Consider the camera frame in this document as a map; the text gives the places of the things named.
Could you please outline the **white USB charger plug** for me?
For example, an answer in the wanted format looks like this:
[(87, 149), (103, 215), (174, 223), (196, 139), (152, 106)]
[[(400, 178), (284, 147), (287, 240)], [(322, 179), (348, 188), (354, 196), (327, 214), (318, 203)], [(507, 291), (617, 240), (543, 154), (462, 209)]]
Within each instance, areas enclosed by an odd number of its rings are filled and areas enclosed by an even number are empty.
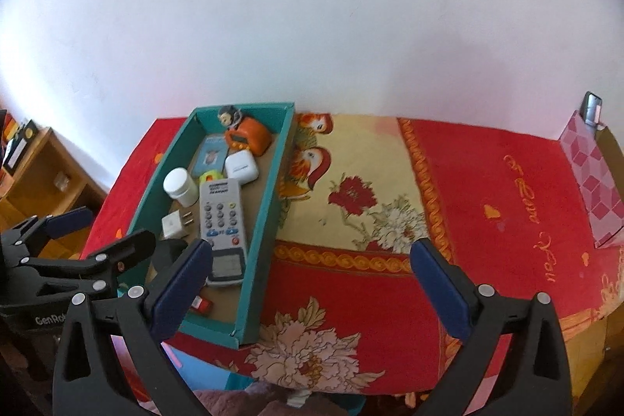
[(161, 219), (163, 239), (183, 239), (189, 233), (189, 228), (194, 222), (191, 212), (182, 212), (181, 210), (170, 212)]

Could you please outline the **orange monkey digital timer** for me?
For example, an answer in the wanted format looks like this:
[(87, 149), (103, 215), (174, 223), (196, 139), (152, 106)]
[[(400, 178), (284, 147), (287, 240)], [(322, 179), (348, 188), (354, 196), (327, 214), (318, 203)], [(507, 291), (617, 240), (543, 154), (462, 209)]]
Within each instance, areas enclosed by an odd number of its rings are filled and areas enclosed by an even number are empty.
[(273, 137), (268, 128), (236, 106), (222, 106), (218, 119), (225, 128), (224, 138), (232, 151), (248, 150), (254, 156), (261, 156), (271, 146)]

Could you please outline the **green orange utility knife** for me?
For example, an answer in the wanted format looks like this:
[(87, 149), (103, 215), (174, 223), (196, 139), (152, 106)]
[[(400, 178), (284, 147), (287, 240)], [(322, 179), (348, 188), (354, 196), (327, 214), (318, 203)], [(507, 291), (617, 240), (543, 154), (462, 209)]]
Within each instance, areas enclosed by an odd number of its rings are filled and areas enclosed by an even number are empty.
[(198, 177), (198, 183), (203, 184), (204, 182), (215, 182), (220, 179), (225, 179), (225, 176), (221, 171), (207, 170)]

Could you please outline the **wooden shelf cabinet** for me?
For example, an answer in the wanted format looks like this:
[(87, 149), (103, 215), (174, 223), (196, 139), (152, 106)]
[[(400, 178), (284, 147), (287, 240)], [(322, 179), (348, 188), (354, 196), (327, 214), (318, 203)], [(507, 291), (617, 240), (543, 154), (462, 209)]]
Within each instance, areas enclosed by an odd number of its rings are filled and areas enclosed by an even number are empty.
[(107, 193), (45, 128), (25, 150), (14, 174), (1, 174), (1, 228), (36, 215), (61, 215), (80, 207), (97, 214)]

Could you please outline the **red floral blanket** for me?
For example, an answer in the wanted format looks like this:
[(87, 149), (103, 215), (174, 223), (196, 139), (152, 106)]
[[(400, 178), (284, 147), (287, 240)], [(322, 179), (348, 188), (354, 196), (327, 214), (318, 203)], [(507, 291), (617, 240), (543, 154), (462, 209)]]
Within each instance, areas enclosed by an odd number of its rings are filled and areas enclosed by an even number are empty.
[[(428, 237), (501, 295), (548, 294), (566, 338), (623, 301), (623, 244), (594, 248), (558, 139), (408, 118), (295, 114), (256, 342), (228, 349), (178, 332), (171, 345), (293, 389), (431, 389), (459, 342), (408, 254)], [(224, 320), (234, 288), (206, 288)]]

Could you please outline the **white plastic jar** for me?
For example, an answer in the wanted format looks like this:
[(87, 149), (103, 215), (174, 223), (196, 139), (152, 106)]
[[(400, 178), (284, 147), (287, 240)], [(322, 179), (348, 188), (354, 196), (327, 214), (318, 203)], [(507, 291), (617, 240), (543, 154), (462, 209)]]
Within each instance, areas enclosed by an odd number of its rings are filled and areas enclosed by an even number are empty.
[(198, 186), (184, 168), (174, 168), (166, 174), (163, 190), (183, 208), (189, 208), (199, 200)]

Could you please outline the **white earbuds case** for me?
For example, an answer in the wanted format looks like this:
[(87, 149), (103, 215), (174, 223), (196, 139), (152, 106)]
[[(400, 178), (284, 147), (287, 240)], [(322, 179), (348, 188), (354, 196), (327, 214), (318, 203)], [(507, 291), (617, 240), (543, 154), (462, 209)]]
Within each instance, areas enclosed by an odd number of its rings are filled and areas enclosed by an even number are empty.
[(225, 173), (229, 179), (236, 179), (240, 185), (254, 182), (259, 177), (259, 169), (253, 153), (240, 150), (229, 154), (224, 163)]

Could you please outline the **black plastic holder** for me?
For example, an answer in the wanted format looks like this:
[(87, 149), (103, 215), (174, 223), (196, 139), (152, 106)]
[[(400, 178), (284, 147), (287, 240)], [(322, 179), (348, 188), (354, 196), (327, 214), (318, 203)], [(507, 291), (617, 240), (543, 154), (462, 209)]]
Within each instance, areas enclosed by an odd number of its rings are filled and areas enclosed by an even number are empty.
[(156, 243), (150, 262), (148, 281), (157, 276), (173, 276), (179, 271), (178, 258), (186, 250), (188, 244), (182, 239), (161, 240)]

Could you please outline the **white remote control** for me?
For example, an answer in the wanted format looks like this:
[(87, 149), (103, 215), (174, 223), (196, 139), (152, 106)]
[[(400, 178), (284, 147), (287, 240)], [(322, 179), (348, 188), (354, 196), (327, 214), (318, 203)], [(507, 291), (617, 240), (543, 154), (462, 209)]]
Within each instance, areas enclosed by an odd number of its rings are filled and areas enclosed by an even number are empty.
[(223, 287), (243, 282), (246, 241), (240, 185), (236, 179), (202, 182), (200, 186), (200, 237), (211, 246), (208, 286)]

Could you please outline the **pink patterned box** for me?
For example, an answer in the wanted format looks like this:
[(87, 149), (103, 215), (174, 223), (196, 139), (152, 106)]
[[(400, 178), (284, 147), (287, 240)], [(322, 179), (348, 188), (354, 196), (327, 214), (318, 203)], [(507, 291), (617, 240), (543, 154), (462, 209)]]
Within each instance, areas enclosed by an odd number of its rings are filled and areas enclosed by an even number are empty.
[(605, 156), (578, 112), (558, 139), (585, 206), (594, 248), (623, 244), (623, 200)]

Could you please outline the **blue card booklet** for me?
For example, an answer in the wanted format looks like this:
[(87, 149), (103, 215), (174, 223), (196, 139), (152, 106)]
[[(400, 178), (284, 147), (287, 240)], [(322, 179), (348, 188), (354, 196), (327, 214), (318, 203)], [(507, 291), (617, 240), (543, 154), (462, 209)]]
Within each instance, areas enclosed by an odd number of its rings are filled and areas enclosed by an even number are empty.
[(193, 159), (190, 171), (191, 176), (194, 179), (199, 179), (202, 174), (208, 171), (215, 170), (221, 172), (228, 153), (229, 146), (227, 146), (223, 135), (205, 136)]

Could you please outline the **teal cardboard tray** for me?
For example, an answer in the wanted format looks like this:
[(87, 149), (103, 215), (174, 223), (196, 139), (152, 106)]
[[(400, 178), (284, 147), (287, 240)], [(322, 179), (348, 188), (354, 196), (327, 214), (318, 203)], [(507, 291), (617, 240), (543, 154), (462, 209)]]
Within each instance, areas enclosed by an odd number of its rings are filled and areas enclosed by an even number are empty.
[[(249, 103), (241, 109), (273, 135), (272, 145), (259, 158), (259, 179), (242, 189), (248, 268), (242, 286), (236, 290), (238, 301), (225, 306), (224, 320), (189, 313), (179, 328), (182, 334), (228, 349), (240, 349), (258, 339), (264, 291), (280, 215), (278, 188), (281, 176), (289, 167), (295, 133), (293, 103)], [(128, 228), (130, 233), (140, 229), (154, 234), (162, 232), (161, 217), (174, 204), (162, 188), (165, 175), (174, 168), (188, 167), (205, 136), (224, 132), (217, 118), (218, 111), (216, 106), (196, 108), (184, 121), (151, 176)]]

